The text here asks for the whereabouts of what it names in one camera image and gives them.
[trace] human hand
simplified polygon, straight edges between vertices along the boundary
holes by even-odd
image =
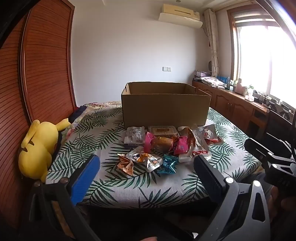
[[[270,198],[267,202],[268,213],[270,222],[276,217],[278,214],[278,207],[275,205],[275,200],[279,196],[279,190],[277,187],[273,186],[270,190]],[[296,210],[296,196],[284,198],[281,201],[281,207],[286,211],[294,211]]]
[[[142,239],[141,241],[157,241],[157,237],[150,237],[150,238]]]

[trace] open cardboard box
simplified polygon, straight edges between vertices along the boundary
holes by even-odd
[[[125,129],[205,125],[211,96],[184,83],[130,82],[121,93]]]

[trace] bed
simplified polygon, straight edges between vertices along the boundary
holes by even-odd
[[[224,143],[210,146],[211,165],[225,177],[240,181],[254,172],[260,162],[244,149],[248,138],[229,120],[210,108],[206,125],[215,124]],[[117,168],[117,153],[128,153],[120,102],[89,104],[84,113],[66,130],[67,140],[48,172],[46,183],[70,177],[91,153],[100,157],[101,166],[89,187],[83,203],[111,208],[150,208],[192,202],[206,197],[206,191],[194,172],[192,162],[176,165],[176,173],[147,173],[134,164],[134,175],[127,176]]]

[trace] wooden wardrobe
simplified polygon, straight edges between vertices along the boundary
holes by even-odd
[[[0,49],[0,215],[17,227],[33,183],[18,152],[33,120],[54,124],[75,109],[70,42],[74,6],[41,0]]]

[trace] pikachu plush toy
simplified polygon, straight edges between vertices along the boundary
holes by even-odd
[[[32,179],[45,182],[47,170],[52,162],[52,154],[58,140],[58,132],[68,127],[68,119],[54,125],[50,122],[34,120],[22,141],[18,158],[21,173]]]

